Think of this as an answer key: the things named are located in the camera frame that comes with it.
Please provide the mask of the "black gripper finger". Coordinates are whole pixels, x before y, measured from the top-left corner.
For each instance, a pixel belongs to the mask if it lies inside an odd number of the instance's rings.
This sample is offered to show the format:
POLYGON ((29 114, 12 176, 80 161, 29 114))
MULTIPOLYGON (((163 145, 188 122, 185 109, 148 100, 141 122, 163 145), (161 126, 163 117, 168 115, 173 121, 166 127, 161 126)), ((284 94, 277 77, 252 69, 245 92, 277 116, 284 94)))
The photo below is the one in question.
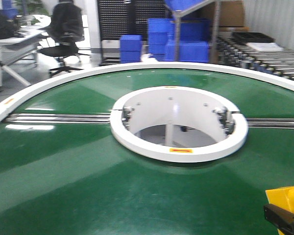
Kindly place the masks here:
POLYGON ((294 235, 294 213, 274 204, 263 206, 265 219, 273 224, 284 235, 294 235))

